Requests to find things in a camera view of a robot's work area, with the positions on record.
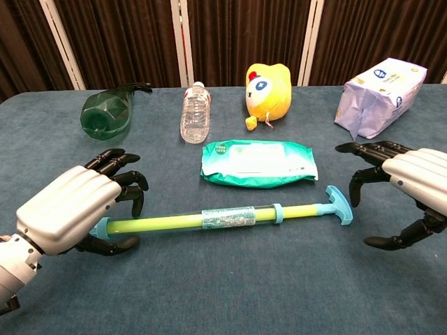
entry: brown curtain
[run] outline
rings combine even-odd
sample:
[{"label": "brown curtain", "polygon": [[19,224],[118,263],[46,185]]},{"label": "brown curtain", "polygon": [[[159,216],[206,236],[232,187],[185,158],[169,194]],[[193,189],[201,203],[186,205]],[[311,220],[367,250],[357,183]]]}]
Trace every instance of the brown curtain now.
[{"label": "brown curtain", "polygon": [[446,0],[326,0],[310,85],[341,85],[388,57],[447,71]]},{"label": "brown curtain", "polygon": [[178,87],[169,0],[55,0],[88,89]]},{"label": "brown curtain", "polygon": [[254,63],[283,63],[298,82],[310,0],[188,0],[194,79],[244,86]]},{"label": "brown curtain", "polygon": [[0,102],[27,91],[73,89],[38,0],[0,0]]}]

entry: wet wipes package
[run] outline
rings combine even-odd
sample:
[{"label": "wet wipes package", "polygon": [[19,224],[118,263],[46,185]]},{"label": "wet wipes package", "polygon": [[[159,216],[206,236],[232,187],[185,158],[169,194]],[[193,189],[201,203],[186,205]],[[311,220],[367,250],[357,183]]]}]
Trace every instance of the wet wipes package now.
[{"label": "wet wipes package", "polygon": [[228,140],[203,148],[202,177],[216,184],[272,188],[318,180],[312,149],[294,142]]},{"label": "wet wipes package", "polygon": [[371,139],[404,114],[424,82],[427,69],[388,58],[345,85],[335,123]]}]

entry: yellow-green tube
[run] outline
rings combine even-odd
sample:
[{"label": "yellow-green tube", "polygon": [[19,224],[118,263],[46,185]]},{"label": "yellow-green tube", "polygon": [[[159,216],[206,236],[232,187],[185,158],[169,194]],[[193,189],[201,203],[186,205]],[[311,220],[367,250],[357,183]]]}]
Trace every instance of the yellow-green tube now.
[{"label": "yellow-green tube", "polygon": [[[314,204],[282,207],[284,218],[298,218],[317,215]],[[255,208],[256,222],[274,221],[277,217],[274,207]],[[202,214],[165,216],[160,218],[139,218],[133,220],[110,221],[108,234],[127,232],[149,232],[155,230],[172,230],[184,228],[202,228]]]}]

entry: stuffed toy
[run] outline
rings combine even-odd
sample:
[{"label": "stuffed toy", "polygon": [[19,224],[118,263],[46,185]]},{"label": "stuffed toy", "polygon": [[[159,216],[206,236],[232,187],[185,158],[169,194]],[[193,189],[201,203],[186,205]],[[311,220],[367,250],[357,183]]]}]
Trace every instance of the stuffed toy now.
[{"label": "stuffed toy", "polygon": [[291,106],[291,72],[283,64],[253,64],[245,77],[245,100],[251,115],[245,120],[247,129],[252,131],[258,121],[265,122],[282,118]]}]

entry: white robotic hand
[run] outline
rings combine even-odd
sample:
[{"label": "white robotic hand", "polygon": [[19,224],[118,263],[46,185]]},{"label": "white robotic hand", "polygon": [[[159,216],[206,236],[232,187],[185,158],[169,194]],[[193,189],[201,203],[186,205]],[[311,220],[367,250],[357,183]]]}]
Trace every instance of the white robotic hand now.
[{"label": "white robotic hand", "polygon": [[104,151],[63,173],[17,210],[17,232],[0,239],[0,315],[20,307],[15,293],[36,275],[43,255],[59,255],[73,247],[116,255],[139,242],[129,237],[112,243],[89,234],[117,202],[133,200],[132,216],[140,215],[143,191],[149,188],[146,178],[136,171],[114,175],[139,159],[123,149]]},{"label": "white robotic hand", "polygon": [[368,237],[364,242],[383,250],[397,250],[412,246],[434,232],[447,227],[447,154],[433,149],[417,151],[393,142],[358,144],[345,143],[335,148],[350,152],[375,165],[357,171],[349,184],[351,204],[360,203],[360,188],[365,183],[389,181],[393,186],[416,201],[425,211],[424,219],[417,220],[389,238]]}]

